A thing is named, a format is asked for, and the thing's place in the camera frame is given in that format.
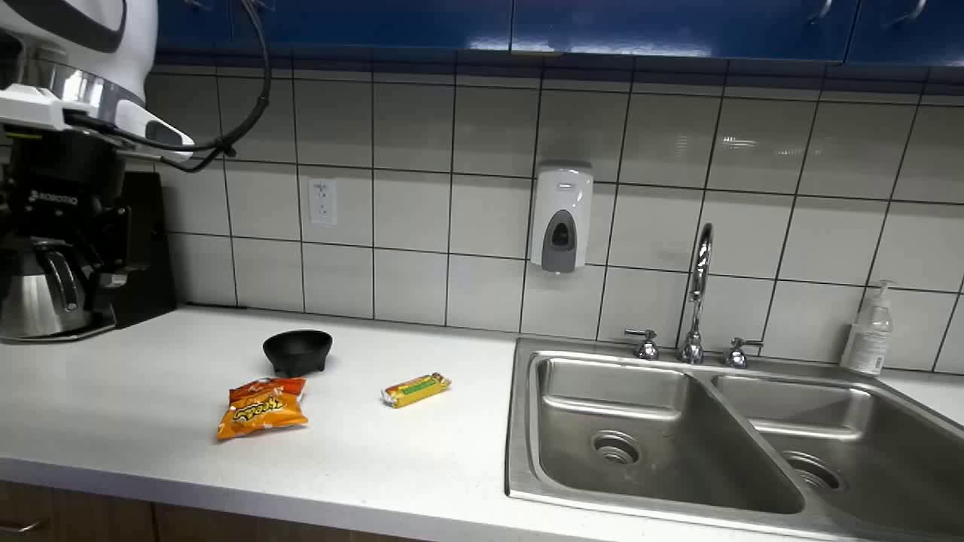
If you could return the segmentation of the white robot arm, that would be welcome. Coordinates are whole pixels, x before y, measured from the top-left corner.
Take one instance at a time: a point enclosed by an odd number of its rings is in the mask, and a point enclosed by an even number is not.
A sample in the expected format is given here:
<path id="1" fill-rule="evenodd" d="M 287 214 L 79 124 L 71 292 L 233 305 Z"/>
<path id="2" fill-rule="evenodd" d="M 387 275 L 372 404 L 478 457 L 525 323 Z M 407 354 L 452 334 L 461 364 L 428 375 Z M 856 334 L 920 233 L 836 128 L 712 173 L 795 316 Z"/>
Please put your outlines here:
<path id="1" fill-rule="evenodd" d="M 155 0 L 0 0 L 0 31 L 22 46 L 19 75 L 0 91 L 5 128 L 88 129 L 188 157 L 193 139 L 145 101 Z"/>

